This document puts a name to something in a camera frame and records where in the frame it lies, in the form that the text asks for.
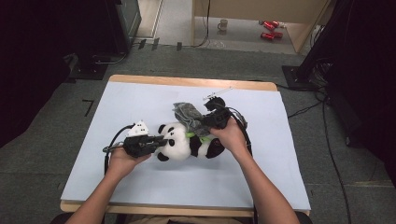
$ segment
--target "panda ear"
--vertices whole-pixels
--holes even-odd
[[[164,124],[162,124],[161,126],[160,126],[160,128],[158,129],[158,133],[161,133],[162,131],[163,131],[163,128],[165,127],[165,125]]]

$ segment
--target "table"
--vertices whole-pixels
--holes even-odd
[[[224,96],[221,97],[226,101],[226,104],[230,104],[230,106],[239,102],[238,99],[234,98],[248,93],[249,99],[241,102],[241,105],[244,103],[256,102],[257,96],[255,96],[255,94],[259,94],[258,96],[262,94],[274,95],[274,97],[269,98],[273,98],[273,100],[277,99],[278,101],[280,99],[280,94],[276,91],[276,85],[267,82],[182,77],[112,76],[107,83],[90,129],[78,153],[78,158],[72,173],[64,188],[64,193],[61,197],[62,210],[65,212],[76,211],[102,179],[105,155],[100,152],[101,148],[108,145],[111,138],[121,127],[130,124],[132,121],[138,122],[138,120],[131,119],[129,113],[132,113],[134,117],[144,118],[143,120],[145,120],[148,128],[152,131],[155,130],[153,127],[155,128],[156,125],[159,125],[159,122],[162,120],[169,119],[169,121],[175,121],[172,111],[173,106],[172,104],[167,106],[169,104],[168,101],[174,102],[175,99],[192,100],[197,98],[196,93],[207,92],[208,95],[211,94],[212,91],[229,87],[233,87],[234,90],[224,93]],[[128,105],[128,100],[125,100],[125,97],[130,99],[134,104]],[[200,99],[199,102],[203,104],[204,101],[202,101],[202,97],[199,96],[198,98]],[[156,104],[148,102],[149,99],[152,99]],[[199,110],[203,108],[203,105],[194,105]],[[155,110],[155,113],[150,115],[149,111],[152,110]],[[250,118],[248,111],[250,110],[248,108],[238,108],[238,110],[248,121]],[[284,113],[280,113],[280,116],[279,113],[272,110],[263,112],[260,110],[255,111],[262,113],[264,117],[266,116],[265,114],[268,114],[273,118],[283,118],[286,117],[286,112],[284,111],[284,107],[281,106],[280,111],[282,110]],[[161,121],[154,118],[154,115],[158,116],[158,114],[165,114],[161,118]],[[284,127],[285,130],[273,128],[274,131],[268,132],[268,136],[264,138],[274,139],[274,135],[279,135],[278,132],[282,132],[285,133],[288,140],[278,140],[278,148],[271,153],[274,155],[268,155],[268,153],[270,153],[268,150],[255,150],[255,146],[259,148],[260,143],[257,144],[257,141],[255,141],[255,139],[257,140],[257,136],[253,133],[250,136],[253,144],[253,153],[255,155],[255,160],[261,165],[263,170],[269,169],[268,167],[263,167],[263,163],[268,163],[270,169],[276,167],[287,170],[286,172],[284,172],[284,170],[282,171],[285,173],[283,175],[271,174],[272,172],[268,172],[267,175],[275,182],[281,192],[285,194],[285,197],[291,201],[290,203],[293,208],[296,210],[308,211],[310,210],[309,201],[299,173],[289,124],[287,123],[287,119],[282,120],[283,121],[277,119],[267,120],[267,123],[274,122],[278,124],[277,126]],[[260,125],[260,122],[250,122],[248,132],[254,129],[255,123]],[[280,157],[283,162],[276,162],[275,155]],[[206,177],[211,181],[208,183],[204,183],[204,181],[198,184],[191,183],[195,180],[200,181],[200,179],[206,179]],[[180,181],[177,183],[169,181],[173,179]],[[288,184],[282,184],[282,181],[291,180],[293,181],[292,188],[288,188]],[[199,194],[198,191],[194,190],[194,188],[197,189],[198,187],[199,190],[206,190],[205,194],[212,193],[213,196],[193,197]],[[138,189],[142,190],[142,192],[134,192],[134,189],[137,191]],[[182,195],[182,197],[178,198],[174,191]],[[218,197],[219,202],[214,201],[213,197]],[[220,156],[211,160],[191,157],[185,161],[161,162],[155,157],[151,157],[149,160],[139,164],[130,175],[126,176],[119,183],[106,211],[108,213],[119,214],[213,217],[252,217],[253,215],[252,200],[248,192],[248,186],[243,179],[242,172],[237,162],[234,161],[231,153],[228,151],[224,151]]]
[[[323,23],[321,21],[323,15],[332,10],[332,7],[328,8],[331,1],[215,0],[210,2],[209,16],[225,19],[286,22],[291,43],[295,51],[300,52],[315,26]],[[194,17],[206,16],[208,2],[209,0],[193,0],[193,22]]]

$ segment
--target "white paper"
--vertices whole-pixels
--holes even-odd
[[[202,113],[203,97],[222,89],[108,82],[62,200],[85,201],[104,175],[102,149],[126,125],[145,121],[150,135],[177,121],[173,103],[192,103]],[[253,157],[296,210],[310,210],[280,93],[233,89],[220,96],[247,120]],[[125,138],[122,133],[118,141]],[[117,186],[112,203],[251,208],[248,185],[228,150],[214,159],[159,161],[152,156]]]

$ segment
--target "stuffed panda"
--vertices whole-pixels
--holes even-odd
[[[158,133],[163,139],[168,139],[164,147],[158,148],[157,158],[160,161],[184,161],[189,156],[211,159],[224,151],[224,146],[215,136],[210,134],[200,138],[194,133],[188,133],[180,122],[163,124]]]

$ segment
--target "right hand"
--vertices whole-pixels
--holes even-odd
[[[211,128],[210,133],[215,135],[224,147],[229,149],[234,156],[248,152],[245,136],[242,134],[236,120],[229,118],[224,129]]]

